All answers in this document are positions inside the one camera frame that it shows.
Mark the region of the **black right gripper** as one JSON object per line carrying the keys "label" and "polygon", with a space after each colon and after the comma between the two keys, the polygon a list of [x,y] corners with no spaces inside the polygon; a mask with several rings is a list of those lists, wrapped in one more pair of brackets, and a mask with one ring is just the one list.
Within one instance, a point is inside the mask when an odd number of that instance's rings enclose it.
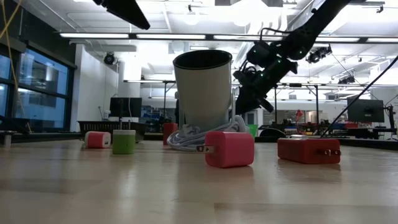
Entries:
{"label": "black right gripper", "polygon": [[244,114],[260,107],[273,112],[274,107],[266,100],[267,95],[259,93],[267,93],[276,87],[289,72],[297,73],[297,62],[278,55],[276,46],[255,41],[241,68],[233,73],[235,79],[245,87],[239,89],[236,114]]}

